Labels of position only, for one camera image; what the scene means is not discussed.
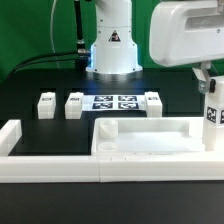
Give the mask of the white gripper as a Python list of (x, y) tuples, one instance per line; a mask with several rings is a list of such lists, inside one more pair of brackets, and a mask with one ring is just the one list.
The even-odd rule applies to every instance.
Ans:
[(214, 93), (211, 63), (204, 61), (224, 58), (224, 13), (217, 0), (159, 3), (151, 17), (149, 53), (166, 67), (197, 63), (192, 69), (199, 92)]

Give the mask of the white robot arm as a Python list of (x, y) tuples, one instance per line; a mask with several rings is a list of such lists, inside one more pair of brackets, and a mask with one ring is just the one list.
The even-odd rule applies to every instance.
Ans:
[[(132, 39), (132, 1), (95, 0), (97, 37), (90, 49), (89, 72), (112, 79), (140, 71)], [(152, 12), (149, 55), (165, 67), (190, 64), (202, 93), (215, 82), (208, 70), (224, 58), (224, 0), (162, 1)]]

